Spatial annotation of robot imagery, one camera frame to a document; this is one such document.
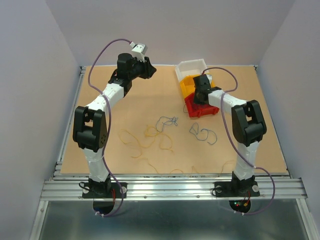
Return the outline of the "yellow plastic bin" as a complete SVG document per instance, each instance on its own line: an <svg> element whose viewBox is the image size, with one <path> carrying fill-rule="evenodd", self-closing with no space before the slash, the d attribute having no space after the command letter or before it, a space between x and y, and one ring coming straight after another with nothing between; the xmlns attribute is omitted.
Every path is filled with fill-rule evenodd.
<svg viewBox="0 0 320 240"><path fill-rule="evenodd" d="M200 74L187 75L185 77L178 78L183 99L195 92L194 78L198 76L200 76Z"/></svg>

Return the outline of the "white plastic bin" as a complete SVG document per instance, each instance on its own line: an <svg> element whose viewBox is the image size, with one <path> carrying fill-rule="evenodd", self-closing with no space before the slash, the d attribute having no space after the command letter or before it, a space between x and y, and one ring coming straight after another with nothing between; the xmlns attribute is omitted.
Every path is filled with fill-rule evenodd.
<svg viewBox="0 0 320 240"><path fill-rule="evenodd" d="M181 61L178 65L176 65L175 73L176 73L178 82L181 82L187 76L200 75L202 71L206 68L207 68L207 65L203 58L186 60L186 61Z"/></svg>

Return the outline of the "red plastic bin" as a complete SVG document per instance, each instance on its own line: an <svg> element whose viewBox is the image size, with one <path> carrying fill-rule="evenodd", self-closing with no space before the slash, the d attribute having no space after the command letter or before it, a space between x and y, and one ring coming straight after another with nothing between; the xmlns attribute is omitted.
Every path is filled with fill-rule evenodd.
<svg viewBox="0 0 320 240"><path fill-rule="evenodd" d="M215 115L220 109L209 104L196 104L194 103L194 93L188 95L185 99L185 105L187 108L187 113L190 118L200 118L205 115Z"/></svg>

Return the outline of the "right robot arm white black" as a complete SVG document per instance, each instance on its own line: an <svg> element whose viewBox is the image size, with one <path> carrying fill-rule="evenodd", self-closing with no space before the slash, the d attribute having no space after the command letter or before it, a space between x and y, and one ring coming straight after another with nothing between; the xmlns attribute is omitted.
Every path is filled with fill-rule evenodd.
<svg viewBox="0 0 320 240"><path fill-rule="evenodd" d="M214 182L214 195L218 198L244 197L246 194L258 197L260 193L255 181L256 153L267 132L259 102L242 100L219 87L212 87L207 74L195 76L193 81L194 103L219 108L224 125L227 124L225 114L230 114L232 134L237 142L237 145L231 144L237 153L231 180Z"/></svg>

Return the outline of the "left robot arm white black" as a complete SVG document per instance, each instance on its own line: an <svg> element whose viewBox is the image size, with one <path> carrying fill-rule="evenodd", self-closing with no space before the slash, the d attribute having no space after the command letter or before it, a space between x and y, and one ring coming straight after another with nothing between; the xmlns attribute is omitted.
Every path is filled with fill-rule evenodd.
<svg viewBox="0 0 320 240"><path fill-rule="evenodd" d="M139 60L129 53L121 53L105 89L91 103L75 109L72 138L83 150L89 167L88 181L79 184L84 199L112 196L111 174L104 160L111 108L127 95L134 79L149 79L156 71L147 56Z"/></svg>

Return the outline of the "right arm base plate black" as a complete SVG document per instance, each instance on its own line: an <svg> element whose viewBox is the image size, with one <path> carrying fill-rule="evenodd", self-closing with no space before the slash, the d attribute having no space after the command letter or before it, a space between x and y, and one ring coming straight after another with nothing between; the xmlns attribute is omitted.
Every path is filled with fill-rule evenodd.
<svg viewBox="0 0 320 240"><path fill-rule="evenodd" d="M259 197L261 195L256 182L243 186L233 184L231 181L216 181L214 191L218 198Z"/></svg>

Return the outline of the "aluminium frame rail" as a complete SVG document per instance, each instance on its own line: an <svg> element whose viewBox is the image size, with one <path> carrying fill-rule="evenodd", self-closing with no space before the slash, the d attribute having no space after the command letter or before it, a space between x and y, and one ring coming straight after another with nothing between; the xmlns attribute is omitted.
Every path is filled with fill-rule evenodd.
<svg viewBox="0 0 320 240"><path fill-rule="evenodd" d="M212 174L119 174L117 179L127 183L126 201L177 201L177 200L215 200L211 194L214 182L227 182L231 175ZM306 199L308 197L303 181L288 175L276 175L272 179L266 175L256 176L260 196L259 200L274 198ZM45 181L40 200L42 201L78 201L82 200L79 182L85 182L85 176L57 175Z"/></svg>

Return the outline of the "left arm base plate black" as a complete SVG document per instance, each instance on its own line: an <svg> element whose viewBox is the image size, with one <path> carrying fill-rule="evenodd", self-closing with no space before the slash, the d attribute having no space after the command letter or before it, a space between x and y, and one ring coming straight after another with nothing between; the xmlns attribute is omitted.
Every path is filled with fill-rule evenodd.
<svg viewBox="0 0 320 240"><path fill-rule="evenodd" d="M121 199L122 192L116 182L111 182L111 187L108 193L98 193L91 189L88 182L81 181L78 186L82 189L81 197L83 199Z"/></svg>

